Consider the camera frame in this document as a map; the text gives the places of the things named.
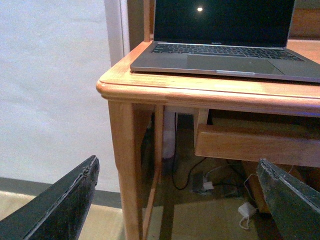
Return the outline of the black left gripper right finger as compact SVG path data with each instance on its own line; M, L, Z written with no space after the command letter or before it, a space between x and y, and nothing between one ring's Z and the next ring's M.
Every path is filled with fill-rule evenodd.
M284 240L320 238L320 193L267 159L256 168L264 200Z

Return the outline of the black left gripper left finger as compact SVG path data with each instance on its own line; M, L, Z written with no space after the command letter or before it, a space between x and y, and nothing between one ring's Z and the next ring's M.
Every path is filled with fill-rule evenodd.
M92 155L0 222L2 240L77 240L92 204L100 171Z

